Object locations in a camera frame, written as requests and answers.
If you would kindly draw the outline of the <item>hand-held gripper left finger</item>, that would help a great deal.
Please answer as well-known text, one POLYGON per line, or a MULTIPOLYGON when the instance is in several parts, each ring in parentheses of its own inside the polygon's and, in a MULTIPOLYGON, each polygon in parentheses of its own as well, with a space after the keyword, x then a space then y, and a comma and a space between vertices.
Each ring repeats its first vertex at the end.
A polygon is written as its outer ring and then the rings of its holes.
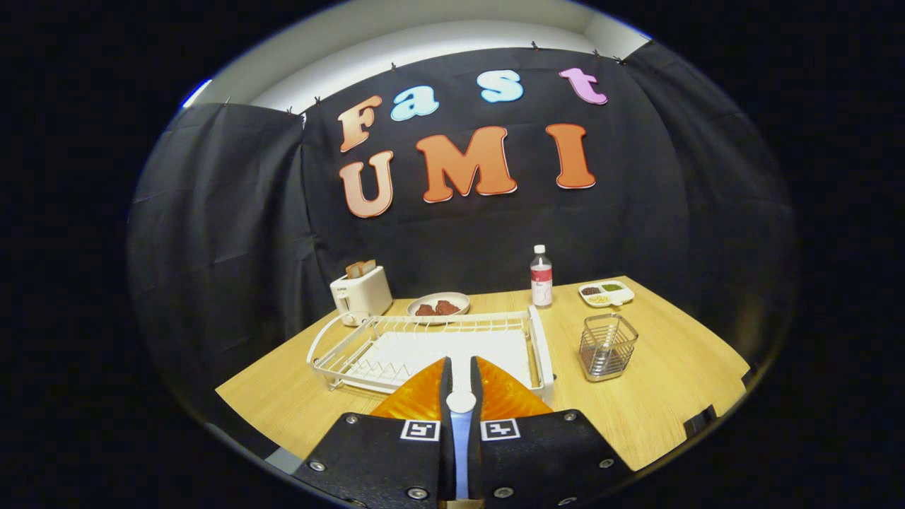
POLYGON ((366 508, 443 508, 456 497, 449 358, 434 361, 371 413, 343 413, 294 477, 366 508))

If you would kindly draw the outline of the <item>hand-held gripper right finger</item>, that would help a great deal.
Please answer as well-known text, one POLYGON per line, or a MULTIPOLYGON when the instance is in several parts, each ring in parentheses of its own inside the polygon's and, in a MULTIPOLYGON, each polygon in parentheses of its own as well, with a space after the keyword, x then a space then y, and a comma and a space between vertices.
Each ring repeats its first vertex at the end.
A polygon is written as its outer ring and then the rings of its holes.
POLYGON ((554 411, 524 384, 471 359, 477 405, 467 492, 486 508, 580 508, 624 488, 634 472, 577 409, 554 411))

